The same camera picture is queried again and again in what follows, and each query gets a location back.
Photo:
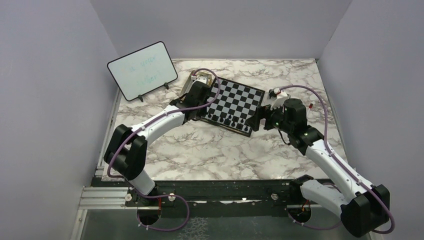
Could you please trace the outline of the black chess queen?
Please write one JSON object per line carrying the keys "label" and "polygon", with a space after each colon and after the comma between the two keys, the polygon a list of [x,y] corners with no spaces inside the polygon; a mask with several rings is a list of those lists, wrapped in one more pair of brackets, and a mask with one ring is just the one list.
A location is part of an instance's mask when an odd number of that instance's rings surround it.
{"label": "black chess queen", "polygon": [[217,122],[219,117],[217,115],[213,115],[211,118],[214,122]]}

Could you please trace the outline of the black chess rook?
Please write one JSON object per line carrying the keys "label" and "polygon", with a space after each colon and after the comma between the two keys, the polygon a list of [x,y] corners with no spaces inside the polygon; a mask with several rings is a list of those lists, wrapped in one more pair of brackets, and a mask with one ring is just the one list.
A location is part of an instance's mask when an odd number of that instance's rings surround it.
{"label": "black chess rook", "polygon": [[231,123],[231,120],[229,118],[226,118],[223,122],[224,125],[229,126]]}

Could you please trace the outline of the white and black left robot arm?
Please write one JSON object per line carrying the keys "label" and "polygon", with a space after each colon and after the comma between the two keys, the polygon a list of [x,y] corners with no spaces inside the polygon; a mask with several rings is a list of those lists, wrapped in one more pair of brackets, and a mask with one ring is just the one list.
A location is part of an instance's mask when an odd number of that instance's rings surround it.
{"label": "white and black left robot arm", "polygon": [[132,127],[121,124],[115,128],[103,160],[108,171],[117,171],[118,178],[138,190],[138,199],[144,205],[157,200],[156,184],[145,170],[148,147],[170,130],[205,116],[211,90],[211,86],[196,80],[188,93],[172,100],[155,116]]}

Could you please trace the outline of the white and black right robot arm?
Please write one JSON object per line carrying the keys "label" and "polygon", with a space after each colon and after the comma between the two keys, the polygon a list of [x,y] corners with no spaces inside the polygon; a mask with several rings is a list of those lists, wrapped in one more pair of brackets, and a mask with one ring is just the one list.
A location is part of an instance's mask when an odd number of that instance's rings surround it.
{"label": "white and black right robot arm", "polygon": [[363,178],[330,147],[324,135],[308,124],[307,108],[300,99],[284,101],[278,108],[260,106],[245,122],[258,131],[277,129],[287,134],[289,144],[320,167],[337,186],[331,189],[309,175],[289,183],[289,199],[296,204],[315,202],[335,214],[353,236],[360,238],[390,220],[390,192]]}

